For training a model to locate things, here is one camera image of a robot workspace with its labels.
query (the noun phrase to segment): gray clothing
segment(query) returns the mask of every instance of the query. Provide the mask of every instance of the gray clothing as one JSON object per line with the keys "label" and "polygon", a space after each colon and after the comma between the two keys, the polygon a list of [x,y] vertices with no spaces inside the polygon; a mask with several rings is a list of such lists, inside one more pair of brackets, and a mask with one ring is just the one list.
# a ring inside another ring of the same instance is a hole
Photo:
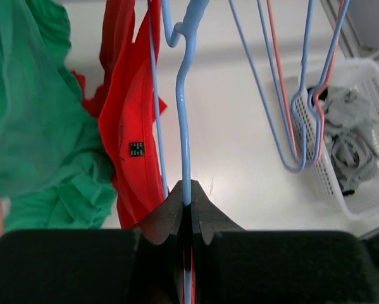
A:
{"label": "gray clothing", "polygon": [[378,175],[371,104],[356,90],[328,87],[323,104],[325,143],[343,192]]}

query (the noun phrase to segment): green cloth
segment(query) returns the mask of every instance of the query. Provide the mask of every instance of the green cloth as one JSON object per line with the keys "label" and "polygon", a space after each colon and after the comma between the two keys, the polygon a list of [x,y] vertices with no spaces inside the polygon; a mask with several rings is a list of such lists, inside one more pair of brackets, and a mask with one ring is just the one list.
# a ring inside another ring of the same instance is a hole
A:
{"label": "green cloth", "polygon": [[97,120],[64,61],[70,21],[51,0],[0,0],[0,197],[6,230],[99,227],[116,193]]}

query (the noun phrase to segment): laundry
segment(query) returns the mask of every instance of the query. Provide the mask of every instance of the laundry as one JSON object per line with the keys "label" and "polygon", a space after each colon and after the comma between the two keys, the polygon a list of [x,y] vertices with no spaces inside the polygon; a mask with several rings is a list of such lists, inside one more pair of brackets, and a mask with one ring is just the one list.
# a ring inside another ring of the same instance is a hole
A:
{"label": "laundry", "polygon": [[378,173],[373,145],[371,104],[355,89],[328,87],[323,103],[325,144],[344,195],[353,194],[360,183]]}
{"label": "laundry", "polygon": [[0,197],[6,230],[100,227],[115,201],[98,121],[64,66],[64,7],[0,0]]}
{"label": "laundry", "polygon": [[[155,121],[154,86],[151,74],[149,12],[137,37],[134,0],[107,0],[100,61],[104,82],[94,98],[84,103],[99,115],[99,129],[116,176],[120,224],[130,228],[164,200],[152,125]],[[151,1],[156,57],[160,44],[160,0]],[[166,105],[159,100],[160,111]]]}

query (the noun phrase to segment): red shirt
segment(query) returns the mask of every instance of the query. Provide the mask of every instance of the red shirt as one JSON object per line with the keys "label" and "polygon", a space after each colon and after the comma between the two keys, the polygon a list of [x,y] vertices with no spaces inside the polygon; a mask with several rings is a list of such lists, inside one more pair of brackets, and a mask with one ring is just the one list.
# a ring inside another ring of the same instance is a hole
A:
{"label": "red shirt", "polygon": [[[130,228],[163,201],[163,187],[152,125],[155,121],[149,12],[136,40],[134,0],[107,0],[100,61],[104,82],[84,108],[99,117],[104,147],[112,159],[120,224]],[[161,1],[151,1],[156,57],[159,53]],[[166,105],[159,100],[160,111]]]}

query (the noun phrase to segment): white floor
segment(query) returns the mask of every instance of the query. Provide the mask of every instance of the white floor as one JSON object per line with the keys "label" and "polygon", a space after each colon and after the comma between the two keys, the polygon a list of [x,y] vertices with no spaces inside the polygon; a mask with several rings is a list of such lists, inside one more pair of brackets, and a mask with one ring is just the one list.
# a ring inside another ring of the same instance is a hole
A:
{"label": "white floor", "polygon": [[[173,20],[180,21],[187,1],[171,1]],[[278,113],[255,0],[236,0],[245,35],[264,86]],[[88,77],[89,94],[100,83],[97,59],[104,1],[65,4],[72,24],[70,68]],[[141,21],[146,1],[137,3]],[[307,1],[274,0],[276,30],[288,77],[300,71]],[[226,0],[213,0],[199,28],[196,62],[186,82],[192,154],[192,177],[211,201],[246,229],[337,229],[359,236],[379,226],[379,216],[352,222],[336,205],[313,195],[306,175],[289,174],[282,166],[258,90]],[[310,62],[322,62],[332,29],[317,1]],[[175,106],[175,77],[183,53],[163,43],[159,90],[168,103],[162,117],[168,185],[181,179],[180,142]],[[105,227],[119,227],[115,210]]]}

